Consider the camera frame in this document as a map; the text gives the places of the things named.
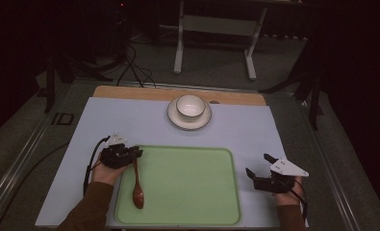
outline floor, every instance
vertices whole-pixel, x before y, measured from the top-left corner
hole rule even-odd
[[[183,72],[174,75],[173,35],[158,43],[148,43],[142,37],[132,40],[142,81],[151,71],[150,78],[159,88],[257,92],[287,78],[305,42],[294,38],[260,38],[253,55],[258,80],[251,82],[240,49],[242,39],[235,46],[200,44],[196,39],[199,35],[187,36]],[[43,112],[45,99],[35,96],[0,129],[0,230],[49,230],[35,227],[34,223],[85,103],[97,86],[115,85],[119,78],[122,86],[137,86],[132,71],[121,76],[125,67],[103,73],[112,82],[99,82],[75,70],[77,78],[73,84],[57,80],[56,104],[50,114]],[[44,73],[37,76],[42,86],[44,77]],[[154,87],[151,80],[147,79],[146,87]],[[380,202],[327,95],[322,93],[320,97],[321,114],[317,117],[316,132],[307,123],[304,102],[296,102],[291,96],[295,87],[266,95],[266,99],[285,150],[311,173],[306,184],[311,201],[310,230],[380,230]],[[55,115],[75,117],[69,125],[61,125]]]

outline light green tray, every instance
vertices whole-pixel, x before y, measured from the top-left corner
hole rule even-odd
[[[124,172],[115,209],[125,224],[222,225],[241,218],[232,153],[225,148],[140,145],[144,207],[133,204],[133,167]]]

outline human hand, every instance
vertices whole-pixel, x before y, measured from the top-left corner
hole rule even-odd
[[[106,167],[99,161],[101,155],[102,154],[99,155],[99,158],[97,158],[97,161],[94,164],[91,182],[102,182],[113,186],[117,177],[127,168],[127,166],[118,169]]]
[[[294,183],[294,187],[292,190],[297,193],[300,197],[303,197],[303,188],[301,188],[301,181],[302,177],[301,176],[296,176],[295,181],[298,182]],[[274,199],[276,200],[276,205],[277,206],[282,206],[282,205],[300,205],[300,199],[298,199],[293,193],[291,192],[286,192],[286,193],[274,193],[273,194]]]

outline wooden spoon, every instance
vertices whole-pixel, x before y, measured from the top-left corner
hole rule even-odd
[[[142,209],[144,205],[144,194],[142,193],[141,186],[139,185],[139,170],[138,170],[138,159],[135,158],[133,160],[133,167],[135,168],[136,175],[136,185],[133,189],[133,203],[138,209]]]

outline white plate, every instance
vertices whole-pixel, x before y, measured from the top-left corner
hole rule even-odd
[[[205,111],[199,118],[194,121],[186,121],[183,115],[177,110],[177,100],[179,98],[180,97],[175,98],[168,105],[167,114],[172,123],[184,130],[195,130],[207,125],[212,117],[212,110],[209,103],[204,101]]]

